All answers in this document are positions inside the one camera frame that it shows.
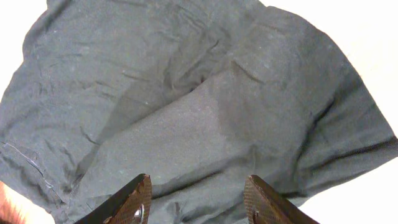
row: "dark gray fabric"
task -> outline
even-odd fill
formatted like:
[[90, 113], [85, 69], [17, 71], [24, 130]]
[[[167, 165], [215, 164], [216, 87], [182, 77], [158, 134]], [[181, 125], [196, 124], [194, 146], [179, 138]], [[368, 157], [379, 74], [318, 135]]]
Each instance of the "dark gray fabric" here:
[[0, 104], [0, 179], [73, 223], [140, 173], [149, 223], [247, 223], [398, 155], [341, 50], [255, 0], [48, 1]]

